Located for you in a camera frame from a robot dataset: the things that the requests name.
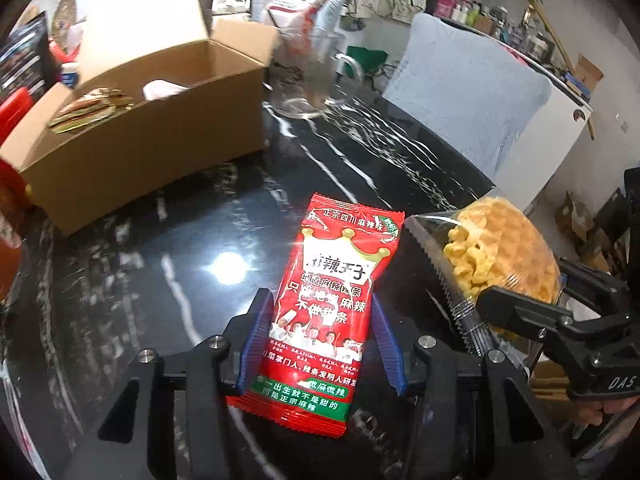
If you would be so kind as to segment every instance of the red snack packet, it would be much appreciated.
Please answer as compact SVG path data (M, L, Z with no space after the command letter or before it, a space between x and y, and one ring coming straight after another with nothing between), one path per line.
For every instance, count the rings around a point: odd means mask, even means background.
M294 430L340 437L367 339L373 280L404 213L313 195L291 251L258 376L227 403Z

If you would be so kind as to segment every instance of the cardboard boxes stack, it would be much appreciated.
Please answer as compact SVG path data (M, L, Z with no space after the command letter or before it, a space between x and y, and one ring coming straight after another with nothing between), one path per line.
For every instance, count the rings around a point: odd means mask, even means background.
M588 101L591 99L591 93L596 89L603 77L602 70L580 54L574 74L567 74L566 76L566 84L571 90Z
M209 39L198 0L169 5L166 13L155 6L132 12L122 4L89 16L79 85L56 84L0 148L65 234L182 176L263 146L263 71L277 30L224 21ZM163 29L156 34L157 27ZM146 102L142 87L158 79L188 90ZM103 87L122 90L134 107L74 133L46 127L65 105Z
M587 207L570 193L567 193L555 216L558 229L574 243L582 263L615 276L624 275L628 222L626 199L619 190L602 207L595 220Z

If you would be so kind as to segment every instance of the person's hand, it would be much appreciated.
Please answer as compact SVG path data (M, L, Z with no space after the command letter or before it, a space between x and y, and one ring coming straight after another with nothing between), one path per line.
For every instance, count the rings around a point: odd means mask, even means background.
M626 399L605 400L578 400L575 403L576 413L574 422L577 424L602 424L604 413L618 413L627 410L640 397L627 397Z

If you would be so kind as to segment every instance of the green label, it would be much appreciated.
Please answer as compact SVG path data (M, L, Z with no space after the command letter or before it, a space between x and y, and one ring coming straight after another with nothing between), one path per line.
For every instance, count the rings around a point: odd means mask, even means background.
M380 218L380 221L385 225L389 234L398 236L398 226L391 218L387 218L386 216L378 216L378 218Z
M262 375L256 377L252 390L265 397L269 397L271 400L277 400L289 406L297 406L316 415L332 418L333 420L340 420L341 422L347 420L348 402L325 399L324 397L293 388L288 384L279 383Z
M330 394L334 397L340 397L344 399L347 395L349 395L349 389L344 386L336 386L333 383L327 383L325 381L320 381L313 376L309 376L306 378L306 388L309 390L315 390L316 392L322 392L324 394Z

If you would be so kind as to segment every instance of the yellow puffed snack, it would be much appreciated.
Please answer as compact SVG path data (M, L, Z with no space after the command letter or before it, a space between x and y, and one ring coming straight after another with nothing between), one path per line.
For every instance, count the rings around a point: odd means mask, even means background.
M558 297L560 271L533 224L508 200L484 197L464 208L449 231L444 253L454 276L472 300L499 285L537 300Z

